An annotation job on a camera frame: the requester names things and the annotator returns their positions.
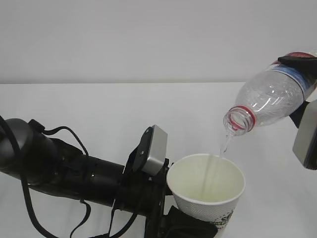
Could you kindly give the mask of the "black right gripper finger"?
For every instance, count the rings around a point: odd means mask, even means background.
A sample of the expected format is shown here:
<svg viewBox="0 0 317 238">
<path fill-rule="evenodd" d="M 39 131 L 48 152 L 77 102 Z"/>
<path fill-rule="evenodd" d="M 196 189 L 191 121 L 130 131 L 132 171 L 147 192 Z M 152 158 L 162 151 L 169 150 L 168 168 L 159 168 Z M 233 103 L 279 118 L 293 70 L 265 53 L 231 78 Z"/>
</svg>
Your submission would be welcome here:
<svg viewBox="0 0 317 238">
<path fill-rule="evenodd" d="M 296 128 L 299 128 L 302 117 L 308 104 L 309 102 L 304 101 L 299 108 L 297 108 L 292 114 L 289 115 L 290 119 L 292 120 Z"/>
<path fill-rule="evenodd" d="M 317 80 L 317 58 L 282 56 L 277 59 L 281 64 L 294 68 L 310 80 Z"/>
</svg>

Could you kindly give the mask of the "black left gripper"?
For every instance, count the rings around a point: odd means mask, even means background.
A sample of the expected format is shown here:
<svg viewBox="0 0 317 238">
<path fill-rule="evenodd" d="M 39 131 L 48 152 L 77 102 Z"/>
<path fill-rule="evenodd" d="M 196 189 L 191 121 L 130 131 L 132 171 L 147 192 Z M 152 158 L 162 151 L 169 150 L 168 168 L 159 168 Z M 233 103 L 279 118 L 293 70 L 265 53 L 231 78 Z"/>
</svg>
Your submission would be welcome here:
<svg viewBox="0 0 317 238">
<path fill-rule="evenodd" d="M 166 175 L 169 170 L 169 159 L 165 158 L 163 167 L 157 175 L 151 177 L 153 185 L 152 195 L 154 204 L 151 207 L 150 215 L 145 222 L 145 237 L 159 238 L 161 219 L 164 213 L 165 196 L 171 195 L 167 188 Z M 218 228 L 209 222 L 193 218 L 172 206 L 164 217 L 164 237 L 165 238 L 213 238 L 218 232 Z"/>
</svg>

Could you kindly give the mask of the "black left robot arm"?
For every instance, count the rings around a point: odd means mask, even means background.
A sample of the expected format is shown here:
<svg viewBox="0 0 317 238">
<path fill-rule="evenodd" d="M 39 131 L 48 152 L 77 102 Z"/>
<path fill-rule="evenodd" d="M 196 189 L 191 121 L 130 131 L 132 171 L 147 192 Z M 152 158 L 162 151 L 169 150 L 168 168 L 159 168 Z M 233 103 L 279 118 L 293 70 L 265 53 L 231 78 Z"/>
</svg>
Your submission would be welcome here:
<svg viewBox="0 0 317 238">
<path fill-rule="evenodd" d="M 164 213 L 165 198 L 171 195 L 166 183 L 167 133 L 157 125 L 148 127 L 125 165 L 89 155 L 84 146 L 74 147 L 54 135 L 61 127 L 46 130 L 36 120 L 0 121 L 0 170 L 21 181 L 24 200 L 33 226 L 43 236 L 52 234 L 35 216 L 30 190 L 47 195 L 109 206 L 131 213 L 128 222 L 114 234 L 122 237 L 137 216 L 146 218 L 147 238 L 213 238 L 217 227 L 185 214 L 176 207 Z"/>
</svg>

